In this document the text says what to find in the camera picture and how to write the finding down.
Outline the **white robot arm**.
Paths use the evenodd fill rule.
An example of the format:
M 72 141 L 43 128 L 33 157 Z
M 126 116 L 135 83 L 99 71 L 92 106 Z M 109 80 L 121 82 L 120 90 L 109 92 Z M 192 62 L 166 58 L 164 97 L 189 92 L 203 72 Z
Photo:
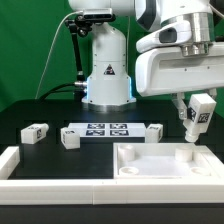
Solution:
M 134 15 L 149 32 L 136 43 L 137 92 L 179 94 L 224 87 L 224 43 L 215 42 L 210 0 L 68 0 L 78 33 L 93 34 L 93 69 L 82 102 L 120 109 L 135 99 L 126 72 L 126 38 L 109 23 Z

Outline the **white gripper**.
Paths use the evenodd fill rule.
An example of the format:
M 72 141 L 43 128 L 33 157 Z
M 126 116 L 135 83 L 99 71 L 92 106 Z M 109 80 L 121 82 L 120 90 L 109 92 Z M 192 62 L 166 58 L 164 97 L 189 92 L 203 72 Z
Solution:
M 215 99 L 215 88 L 224 87 L 224 44 L 213 44 L 209 54 L 202 56 L 184 57 L 179 47 L 143 53 L 136 60 L 135 80 L 137 92 L 143 97 L 174 93 L 172 102 L 179 118 L 185 120 L 185 95 L 178 92 L 207 89 Z

